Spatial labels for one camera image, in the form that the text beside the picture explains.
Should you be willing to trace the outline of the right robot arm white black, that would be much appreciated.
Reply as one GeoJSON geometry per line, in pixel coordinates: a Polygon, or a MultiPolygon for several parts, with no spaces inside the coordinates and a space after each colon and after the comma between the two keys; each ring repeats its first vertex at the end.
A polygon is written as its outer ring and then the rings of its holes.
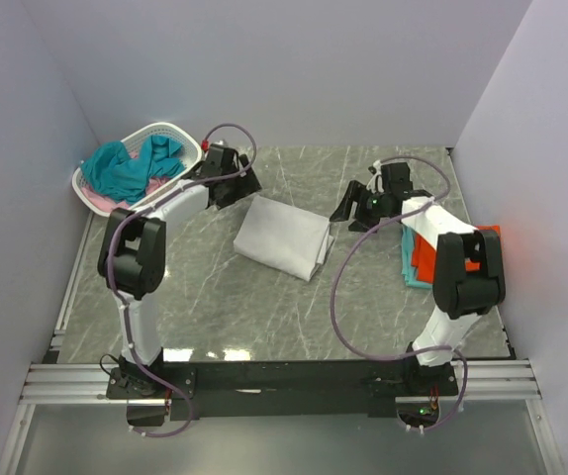
{"type": "Polygon", "coordinates": [[[416,361],[401,373],[405,389],[422,395],[436,382],[433,367],[450,362],[471,328],[504,301],[506,283],[498,232],[469,225],[441,206],[451,190],[448,178],[437,194],[415,188],[409,163],[404,155],[375,161],[370,181],[350,181],[330,220],[346,222],[360,242],[399,223],[433,249],[434,308],[404,354],[416,361]]]}

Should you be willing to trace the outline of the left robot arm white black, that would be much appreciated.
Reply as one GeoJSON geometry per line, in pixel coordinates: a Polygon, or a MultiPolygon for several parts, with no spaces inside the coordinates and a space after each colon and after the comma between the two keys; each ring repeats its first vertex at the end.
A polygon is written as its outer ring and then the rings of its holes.
{"type": "Polygon", "coordinates": [[[260,191],[254,161],[254,156],[213,143],[166,196],[137,210],[118,207],[109,215],[97,270],[117,304],[121,359],[137,365],[130,385],[142,397],[158,395],[165,384],[163,370],[154,366],[162,360],[162,345],[153,293],[164,278],[168,235],[200,212],[221,210],[260,191]]]}

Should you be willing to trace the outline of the white t shirt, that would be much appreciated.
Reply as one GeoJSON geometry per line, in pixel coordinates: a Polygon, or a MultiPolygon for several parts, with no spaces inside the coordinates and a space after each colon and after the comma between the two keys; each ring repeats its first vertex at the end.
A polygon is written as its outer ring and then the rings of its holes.
{"type": "Polygon", "coordinates": [[[257,196],[234,239],[234,250],[308,282],[324,265],[333,241],[328,218],[257,196]]]}

